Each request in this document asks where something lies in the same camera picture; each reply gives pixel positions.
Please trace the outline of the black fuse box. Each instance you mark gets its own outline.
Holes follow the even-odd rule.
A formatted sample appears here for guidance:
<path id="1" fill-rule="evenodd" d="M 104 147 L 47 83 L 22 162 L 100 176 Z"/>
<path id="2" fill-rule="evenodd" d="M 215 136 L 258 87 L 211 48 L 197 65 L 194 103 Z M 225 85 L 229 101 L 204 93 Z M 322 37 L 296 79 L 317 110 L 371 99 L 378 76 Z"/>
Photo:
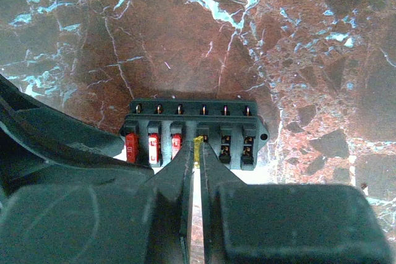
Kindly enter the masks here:
<path id="1" fill-rule="evenodd" d="M 124 143 L 131 132 L 139 137 L 136 162 L 152 168 L 172 160 L 173 134 L 182 135 L 182 145 L 203 135 L 227 168 L 247 171 L 256 167 L 257 154 L 270 138 L 257 103 L 242 100 L 136 99 L 119 130 Z M 156 165 L 149 163 L 148 137 L 153 133 L 160 141 L 160 163 Z"/>

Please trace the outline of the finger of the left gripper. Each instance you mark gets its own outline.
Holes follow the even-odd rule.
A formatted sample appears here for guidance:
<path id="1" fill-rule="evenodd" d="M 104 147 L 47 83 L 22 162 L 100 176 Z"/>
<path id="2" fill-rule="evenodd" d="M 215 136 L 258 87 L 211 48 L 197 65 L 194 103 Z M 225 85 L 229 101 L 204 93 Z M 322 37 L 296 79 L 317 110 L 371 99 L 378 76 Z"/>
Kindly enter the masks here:
<path id="1" fill-rule="evenodd" d="M 116 158 L 120 137 L 94 128 L 22 93 L 1 77 L 1 194 L 35 184 L 140 184 L 144 164 Z"/>

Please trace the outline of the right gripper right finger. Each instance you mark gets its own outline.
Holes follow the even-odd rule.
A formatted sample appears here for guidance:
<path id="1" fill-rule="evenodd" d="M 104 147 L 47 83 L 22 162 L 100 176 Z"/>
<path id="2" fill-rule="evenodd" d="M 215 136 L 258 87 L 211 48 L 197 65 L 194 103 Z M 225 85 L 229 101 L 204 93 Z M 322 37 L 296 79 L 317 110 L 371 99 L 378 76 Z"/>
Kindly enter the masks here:
<path id="1" fill-rule="evenodd" d="M 246 220 L 246 184 L 218 159 L 209 143 L 199 149 L 204 260 L 206 263 L 244 263 L 240 231 Z"/>

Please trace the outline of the yellow blade fuse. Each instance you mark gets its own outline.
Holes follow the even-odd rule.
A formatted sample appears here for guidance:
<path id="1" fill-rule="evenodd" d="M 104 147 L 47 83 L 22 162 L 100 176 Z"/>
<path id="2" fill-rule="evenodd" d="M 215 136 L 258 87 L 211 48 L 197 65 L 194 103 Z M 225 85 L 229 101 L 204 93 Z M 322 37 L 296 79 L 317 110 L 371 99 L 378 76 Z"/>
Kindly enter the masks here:
<path id="1" fill-rule="evenodd" d="M 194 167 L 200 168 L 200 146 L 204 142 L 204 136 L 200 135 L 194 138 Z"/>

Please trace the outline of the red blade fuse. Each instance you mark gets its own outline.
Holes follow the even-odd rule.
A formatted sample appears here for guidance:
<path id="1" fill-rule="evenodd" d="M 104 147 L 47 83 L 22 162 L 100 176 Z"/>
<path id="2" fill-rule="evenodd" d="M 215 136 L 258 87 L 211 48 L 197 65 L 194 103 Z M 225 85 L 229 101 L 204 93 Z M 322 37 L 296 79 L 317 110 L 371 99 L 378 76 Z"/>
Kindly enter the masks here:
<path id="1" fill-rule="evenodd" d="M 125 136 L 126 159 L 130 163 L 135 163 L 139 155 L 139 137 L 131 132 Z"/>
<path id="2" fill-rule="evenodd" d="M 148 157 L 150 164 L 156 165 L 160 163 L 160 141 L 156 133 L 148 136 Z"/>
<path id="3" fill-rule="evenodd" d="M 182 135 L 181 134 L 173 134 L 171 138 L 171 159 L 173 160 L 175 156 L 181 149 L 182 146 Z"/>

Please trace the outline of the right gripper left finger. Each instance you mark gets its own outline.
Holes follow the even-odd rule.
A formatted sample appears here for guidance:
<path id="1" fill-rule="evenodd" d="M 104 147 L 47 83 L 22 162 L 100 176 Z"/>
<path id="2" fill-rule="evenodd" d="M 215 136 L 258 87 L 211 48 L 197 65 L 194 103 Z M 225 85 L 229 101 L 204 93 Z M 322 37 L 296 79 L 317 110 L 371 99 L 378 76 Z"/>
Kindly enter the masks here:
<path id="1" fill-rule="evenodd" d="M 189 263 L 194 145 L 181 150 L 139 192 L 139 262 Z"/>

